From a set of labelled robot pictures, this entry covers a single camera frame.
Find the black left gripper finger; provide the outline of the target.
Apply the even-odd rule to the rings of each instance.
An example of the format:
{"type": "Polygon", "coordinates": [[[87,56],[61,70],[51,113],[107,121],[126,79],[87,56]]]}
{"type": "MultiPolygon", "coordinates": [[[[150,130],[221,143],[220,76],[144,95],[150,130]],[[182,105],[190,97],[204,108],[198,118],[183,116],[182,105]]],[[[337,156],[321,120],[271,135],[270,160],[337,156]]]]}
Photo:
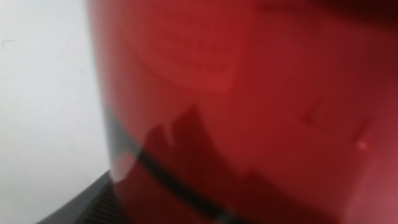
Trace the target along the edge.
{"type": "Polygon", "coordinates": [[[38,224],[120,224],[122,213],[105,172],[82,193],[38,224]]]}

